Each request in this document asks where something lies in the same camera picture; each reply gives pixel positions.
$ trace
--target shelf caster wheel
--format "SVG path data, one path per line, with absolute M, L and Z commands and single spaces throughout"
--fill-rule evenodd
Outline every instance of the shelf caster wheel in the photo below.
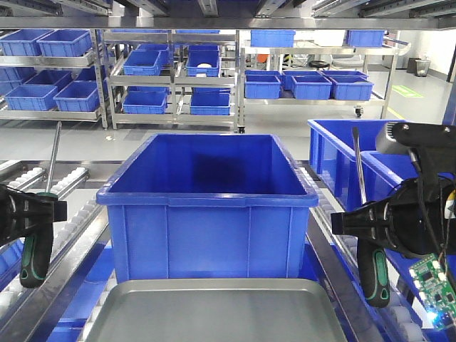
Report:
M 355 108 L 355 114 L 357 118 L 360 118 L 364 113 L 364 109 L 362 107 Z

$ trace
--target green screwdriver handle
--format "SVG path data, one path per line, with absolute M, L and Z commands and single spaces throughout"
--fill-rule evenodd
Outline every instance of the green screwdriver handle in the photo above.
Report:
M 358 270 L 364 297 L 370 306 L 384 308 L 390 302 L 390 281 L 383 248 L 358 239 Z

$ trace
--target trash can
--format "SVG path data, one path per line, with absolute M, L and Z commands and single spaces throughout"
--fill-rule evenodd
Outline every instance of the trash can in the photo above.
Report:
M 426 77 L 428 75 L 429 66 L 430 66 L 430 61 L 425 60 L 425 59 L 417 59 L 415 76 Z

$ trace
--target blue storage crate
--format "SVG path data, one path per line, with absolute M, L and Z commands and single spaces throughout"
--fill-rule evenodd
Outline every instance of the blue storage crate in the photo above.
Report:
M 375 138 L 391 120 L 310 120 L 309 164 L 348 210 L 361 206 L 352 128 L 358 127 L 362 151 L 375 150 Z
M 277 76 L 246 75 L 246 98 L 279 98 L 281 81 Z
M 123 64 L 125 75 L 158 76 L 162 71 L 161 51 L 134 50 Z
M 9 93 L 10 91 L 24 84 L 28 79 L 29 77 L 25 77 L 17 81 L 0 81 L 0 95 Z
M 143 91 L 146 93 L 166 93 L 170 92 L 169 87 L 143 87 L 140 85 L 132 85 L 128 87 L 128 91 Z
M 384 155 L 376 151 L 361 154 L 369 201 L 383 200 L 393 194 L 403 180 L 418 176 L 408 155 Z
M 250 46 L 292 48 L 295 30 L 251 30 Z
M 101 68 L 101 78 L 106 78 L 106 70 L 105 67 L 102 66 Z M 78 76 L 76 76 L 75 81 L 96 81 L 97 76 L 95 74 L 95 66 L 90 68 L 81 69 Z
M 55 85 L 57 90 L 62 90 L 70 82 L 71 71 L 43 70 L 38 75 L 28 80 L 26 84 Z
M 97 84 L 92 81 L 71 82 L 54 100 L 63 112 L 93 112 L 100 105 Z
M 320 70 L 319 73 L 328 76 L 328 77 L 333 77 L 333 76 L 357 76 L 364 78 L 365 80 L 368 79 L 369 75 L 362 73 L 357 70 Z
M 167 44 L 141 44 L 136 50 L 139 51 L 161 51 L 160 55 L 163 65 L 170 64 L 170 47 Z
M 229 94 L 196 93 L 190 101 L 193 115 L 229 115 Z
M 101 77 L 103 78 L 103 93 L 105 94 L 105 98 L 108 97 L 108 80 L 106 79 L 106 70 L 105 67 L 101 67 Z M 90 68 L 84 68 L 81 70 L 79 75 L 75 78 L 75 81 L 97 81 L 97 76 L 95 73 L 95 66 Z
M 17 239 L 0 255 L 0 291 L 18 275 L 23 248 L 24 244 Z
M 50 110 L 56 107 L 54 85 L 23 84 L 5 95 L 10 110 Z
M 282 75 L 282 85 L 284 90 L 291 90 L 293 88 L 293 80 L 291 79 L 293 76 L 320 76 L 321 74 L 318 71 L 310 71 L 310 70 L 303 70 L 303 71 L 294 71 L 294 70 L 287 70 L 283 72 Z
M 89 30 L 57 30 L 38 40 L 45 56 L 79 57 L 92 46 Z
M 198 68 L 199 64 L 207 63 L 210 68 Z M 187 61 L 187 75 L 196 76 L 198 73 L 205 73 L 206 76 L 217 77 L 220 73 L 219 51 L 190 51 Z
M 41 37 L 52 32 L 45 29 L 24 29 L 0 38 L 0 46 L 5 56 L 40 56 L 37 43 Z
M 30 78 L 34 74 L 35 69 L 33 68 L 0 67 L 0 81 L 21 81 Z
M 220 30 L 176 30 L 176 33 L 220 33 Z
M 128 114 L 165 114 L 166 93 L 130 91 L 123 101 L 123 111 Z
M 277 70 L 245 70 L 246 75 L 276 76 L 282 82 L 282 74 Z
M 299 275 L 313 187 L 271 135 L 157 134 L 97 193 L 119 282 Z
M 231 93 L 230 88 L 200 88 L 194 87 L 192 88 L 193 93 Z
M 359 48 L 380 48 L 383 45 L 384 35 L 384 30 L 348 30 L 346 43 Z
M 359 76 L 331 76 L 332 96 L 336 100 L 369 101 L 373 83 Z
M 328 100 L 331 82 L 324 76 L 293 76 L 293 95 L 298 100 Z

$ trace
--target metal rail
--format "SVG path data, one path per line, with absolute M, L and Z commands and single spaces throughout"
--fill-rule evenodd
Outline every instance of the metal rail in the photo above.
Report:
M 334 16 L 338 13 L 365 4 L 370 0 L 332 0 L 312 7 L 314 16 Z

